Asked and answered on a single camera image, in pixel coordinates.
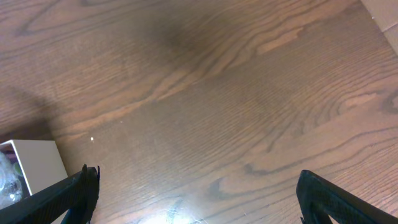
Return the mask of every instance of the item inside box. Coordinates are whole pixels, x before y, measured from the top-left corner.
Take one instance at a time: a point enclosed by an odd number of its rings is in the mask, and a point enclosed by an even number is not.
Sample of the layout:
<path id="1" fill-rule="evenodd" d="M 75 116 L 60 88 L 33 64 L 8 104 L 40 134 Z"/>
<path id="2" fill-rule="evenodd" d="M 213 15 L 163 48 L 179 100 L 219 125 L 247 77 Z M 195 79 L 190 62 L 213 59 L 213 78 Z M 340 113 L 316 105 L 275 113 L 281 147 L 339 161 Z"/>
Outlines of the item inside box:
<path id="1" fill-rule="evenodd" d="M 29 190 L 12 145 L 0 148 L 0 209 L 29 197 Z"/>

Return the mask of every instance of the brown wood grain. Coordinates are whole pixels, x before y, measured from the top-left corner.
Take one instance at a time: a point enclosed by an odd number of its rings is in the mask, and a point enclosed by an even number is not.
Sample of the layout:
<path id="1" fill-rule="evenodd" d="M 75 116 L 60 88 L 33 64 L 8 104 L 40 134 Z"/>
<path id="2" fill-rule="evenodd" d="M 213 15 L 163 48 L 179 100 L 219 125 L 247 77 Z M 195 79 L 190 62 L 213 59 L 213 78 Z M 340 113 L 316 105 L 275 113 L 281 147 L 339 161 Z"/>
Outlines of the brown wood grain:
<path id="1" fill-rule="evenodd" d="M 398 215 L 398 57 L 358 1 L 3 1 L 0 37 L 0 131 L 99 165 L 94 223 L 300 223 L 302 169 Z"/>

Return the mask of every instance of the white box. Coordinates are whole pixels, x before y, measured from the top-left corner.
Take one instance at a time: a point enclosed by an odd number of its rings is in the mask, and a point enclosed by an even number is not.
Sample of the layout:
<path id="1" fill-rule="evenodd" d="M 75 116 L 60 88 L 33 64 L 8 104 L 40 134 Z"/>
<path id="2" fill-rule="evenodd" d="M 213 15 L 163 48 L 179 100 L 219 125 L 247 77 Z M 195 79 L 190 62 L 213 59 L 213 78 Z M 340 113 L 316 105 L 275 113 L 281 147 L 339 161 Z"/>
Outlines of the white box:
<path id="1" fill-rule="evenodd" d="M 12 146 L 30 195 L 68 177 L 54 141 L 9 140 L 0 150 Z M 65 213 L 53 223 L 61 223 Z"/>

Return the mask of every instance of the open box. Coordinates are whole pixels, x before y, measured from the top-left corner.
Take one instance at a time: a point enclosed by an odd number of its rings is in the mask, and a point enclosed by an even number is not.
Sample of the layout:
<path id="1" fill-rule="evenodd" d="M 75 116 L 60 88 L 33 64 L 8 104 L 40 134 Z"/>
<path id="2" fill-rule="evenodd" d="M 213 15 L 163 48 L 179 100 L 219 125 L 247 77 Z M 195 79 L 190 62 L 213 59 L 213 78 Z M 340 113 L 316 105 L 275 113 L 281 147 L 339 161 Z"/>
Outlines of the open box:
<path id="1" fill-rule="evenodd" d="M 10 160 L 21 182 L 22 198 L 68 177 L 54 141 L 9 140 L 0 144 L 0 151 Z M 53 223 L 61 223 L 64 215 Z"/>

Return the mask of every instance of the transparent plastic item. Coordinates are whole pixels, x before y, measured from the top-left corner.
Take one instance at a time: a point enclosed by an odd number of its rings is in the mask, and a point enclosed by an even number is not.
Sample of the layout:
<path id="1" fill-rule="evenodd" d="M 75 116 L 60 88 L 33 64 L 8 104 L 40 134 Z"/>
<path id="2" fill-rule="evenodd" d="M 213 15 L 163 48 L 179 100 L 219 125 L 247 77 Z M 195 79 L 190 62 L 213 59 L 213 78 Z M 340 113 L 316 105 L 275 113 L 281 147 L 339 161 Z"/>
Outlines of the transparent plastic item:
<path id="1" fill-rule="evenodd" d="M 0 209 L 22 199 L 22 184 L 18 179 L 17 169 L 0 152 Z"/>

